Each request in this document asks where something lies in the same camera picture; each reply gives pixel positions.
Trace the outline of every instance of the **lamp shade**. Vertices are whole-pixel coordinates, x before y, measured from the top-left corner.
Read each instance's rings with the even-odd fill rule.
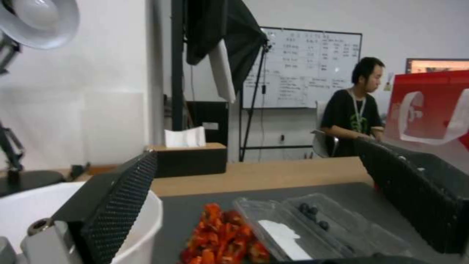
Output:
[[[25,46],[60,47],[78,30],[80,16],[75,0],[13,0],[10,6],[6,2],[0,2],[0,31]]]

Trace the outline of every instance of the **metal bolt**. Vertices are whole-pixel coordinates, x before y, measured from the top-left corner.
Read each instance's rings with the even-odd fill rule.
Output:
[[[54,223],[50,218],[43,218],[41,220],[38,220],[29,226],[28,236],[33,236],[37,233],[40,233],[53,225]]]

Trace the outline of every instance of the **gray table mat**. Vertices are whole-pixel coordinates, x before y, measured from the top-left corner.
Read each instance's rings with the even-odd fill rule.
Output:
[[[184,249],[187,239],[198,223],[203,206],[206,203],[216,202],[223,210],[230,210],[233,208],[233,200],[238,197],[261,201],[282,201],[290,197],[312,193],[325,194],[345,208],[362,214],[368,220],[403,238],[411,245],[412,254],[415,258],[435,264],[456,264],[460,262],[460,258],[456,254],[445,255],[434,251],[382,194],[377,193],[364,183],[351,183],[162,197],[163,227],[155,239],[152,263],[175,264],[178,262],[179,254]]]

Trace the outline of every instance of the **plastic container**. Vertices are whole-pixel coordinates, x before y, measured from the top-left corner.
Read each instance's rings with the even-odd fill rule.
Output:
[[[326,221],[329,229],[307,219],[297,208],[306,203],[318,209],[317,222]],[[342,207],[338,202],[323,194],[310,194],[290,198],[282,203],[307,226],[314,227],[321,236],[332,236],[353,256],[371,256],[382,253],[393,256],[412,256],[410,245],[381,226],[367,220],[361,214]]]
[[[54,214],[83,183],[61,183],[0,198],[0,236],[8,238],[17,254],[29,225]],[[161,200],[149,192],[113,264],[149,264],[153,242],[163,222]]]
[[[334,247],[324,241],[323,238],[318,236],[293,215],[291,211],[278,202],[260,202],[238,198],[234,201],[234,207],[251,226],[256,237],[278,261],[297,259],[292,259],[288,256],[272,236],[259,224],[259,220],[269,220],[288,226],[300,236],[296,243],[313,259],[342,257]]]
[[[317,207],[316,222],[298,210],[302,203]],[[290,198],[282,203],[238,198],[234,201],[234,207],[278,261],[295,259],[286,254],[260,225],[260,220],[288,226],[300,236],[296,243],[312,259],[371,256],[375,253],[411,256],[410,246],[404,240],[322,194]],[[329,229],[325,231],[320,228],[319,221],[326,221]]]

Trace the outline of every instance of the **white wall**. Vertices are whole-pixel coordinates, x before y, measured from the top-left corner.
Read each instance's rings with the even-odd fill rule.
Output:
[[[0,118],[26,147],[27,169],[121,163],[150,141],[146,2],[77,2],[69,44],[25,47],[0,78]]]
[[[388,72],[402,74],[406,58],[468,58],[469,25],[467,0],[244,0],[261,26],[310,30],[359,32],[363,34],[362,57],[375,56]],[[188,68],[186,83],[189,84]],[[218,101],[207,61],[194,68],[197,101]],[[386,113],[391,93],[376,91],[380,113]],[[192,100],[190,89],[186,98]],[[238,111],[231,107],[229,160],[238,157]],[[264,146],[278,145],[281,134],[285,145],[309,144],[315,127],[315,111],[265,110]],[[253,117],[248,145],[260,145],[260,113]],[[263,150],[262,159],[303,158],[311,149]],[[247,160],[257,161],[259,151],[248,151]]]

